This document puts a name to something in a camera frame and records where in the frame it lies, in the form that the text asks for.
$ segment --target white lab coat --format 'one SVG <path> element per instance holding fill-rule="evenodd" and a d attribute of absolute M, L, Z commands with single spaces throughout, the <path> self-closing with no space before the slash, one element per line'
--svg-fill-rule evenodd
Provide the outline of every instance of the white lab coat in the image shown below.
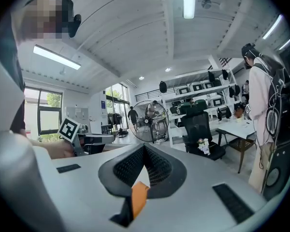
<path fill-rule="evenodd" d="M 261 58 L 255 58 L 254 64 L 256 63 L 262 63 L 267 67 L 267 64 Z M 258 67 L 251 68 L 249 73 L 249 105 L 251 111 L 249 115 L 254 121 L 254 126 L 257 131 L 257 144 L 259 146 L 273 142 L 265 126 L 270 85 L 271 78 L 264 71 Z"/>

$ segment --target fluorescent light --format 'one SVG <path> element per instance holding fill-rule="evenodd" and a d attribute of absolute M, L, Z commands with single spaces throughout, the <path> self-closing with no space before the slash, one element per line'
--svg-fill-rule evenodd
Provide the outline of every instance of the fluorescent light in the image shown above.
<path fill-rule="evenodd" d="M 195 9 L 195 0 L 184 0 L 184 18 L 193 19 Z"/>
<path fill-rule="evenodd" d="M 71 60 L 69 60 L 69 59 L 67 59 L 65 57 L 62 57 L 59 54 L 54 53 L 54 52 L 52 52 L 50 50 L 47 50 L 46 48 L 43 48 L 43 47 L 41 47 L 39 45 L 35 45 L 34 46 L 33 52 L 35 54 L 38 54 L 38 55 L 43 56 L 45 58 L 49 58 L 49 59 L 51 59 L 53 61 L 56 61 L 56 62 L 61 63 L 61 64 L 64 64 L 64 65 L 69 66 L 69 67 L 71 67 L 73 69 L 76 69 L 76 70 L 78 70 L 81 67 L 80 64 L 75 63 L 75 62 L 73 62 L 73 61 L 71 61 Z"/>
<path fill-rule="evenodd" d="M 281 49 L 283 49 L 286 45 L 288 45 L 290 43 L 290 39 L 286 42 L 286 43 L 284 43 L 283 45 L 282 45 L 282 47 L 280 48 L 280 50 Z"/>
<path fill-rule="evenodd" d="M 272 25 L 272 27 L 270 28 L 270 30 L 268 30 L 268 32 L 263 36 L 263 39 L 265 40 L 267 37 L 269 37 L 269 35 L 274 31 L 274 29 L 277 27 L 277 25 L 280 23 L 281 19 L 283 18 L 283 16 L 280 14 L 279 17 L 277 18 L 276 22 Z"/>

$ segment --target white shelving unit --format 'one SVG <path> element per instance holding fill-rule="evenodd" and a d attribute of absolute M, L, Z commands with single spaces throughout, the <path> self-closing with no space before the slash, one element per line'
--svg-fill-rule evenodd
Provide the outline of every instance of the white shelving unit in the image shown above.
<path fill-rule="evenodd" d="M 220 108 L 224 108 L 226 106 L 229 106 L 232 108 L 234 104 L 242 101 L 241 97 L 240 97 L 239 101 L 235 101 L 234 98 L 229 98 L 225 92 L 229 87 L 237 85 L 235 77 L 232 73 L 232 70 L 230 70 L 230 69 L 228 70 L 229 73 L 231 73 L 231 77 L 230 77 L 231 81 L 230 82 L 228 80 L 222 79 L 221 69 L 219 69 L 219 70 L 202 70 L 202 71 L 198 71 L 198 72 L 183 74 L 183 75 L 177 76 L 176 78 L 165 80 L 164 82 L 166 83 L 167 88 L 176 88 L 176 87 L 180 87 L 183 85 L 189 85 L 193 82 L 201 82 L 201 81 L 208 80 L 208 71 L 210 71 L 212 74 L 214 74 L 215 78 L 219 78 L 222 85 L 220 85 L 218 87 L 202 89 L 202 90 L 189 92 L 189 93 L 185 93 L 185 94 L 180 94 L 180 95 L 176 95 L 175 93 L 174 94 L 167 94 L 167 95 L 162 94 L 162 102 L 163 102 L 163 106 L 165 108 L 167 108 L 168 107 L 167 103 L 170 103 L 170 102 L 181 101 L 181 100 L 185 100 L 185 99 L 192 99 L 192 98 L 196 98 L 196 97 L 200 97 L 200 96 L 213 94 L 213 93 L 217 93 L 217 92 L 222 91 L 225 104 L 223 104 L 221 106 L 211 107 L 211 108 L 208 108 L 205 110 L 206 112 L 209 113 L 209 115 L 212 119 L 212 121 L 210 121 L 210 129 L 211 129 L 211 131 L 214 131 L 215 129 L 218 128 L 218 126 L 221 123 L 226 123 L 226 122 L 222 121 L 222 122 L 218 123 L 217 120 L 213 120 L 212 112 L 215 112 L 218 108 L 220 109 Z M 173 137 L 181 137 L 181 136 L 187 134 L 185 127 L 179 128 L 174 124 L 175 119 L 180 119 L 183 116 L 185 116 L 185 115 L 169 115 L 168 132 L 169 132 L 169 136 L 170 136 L 171 147 L 173 147 Z"/>

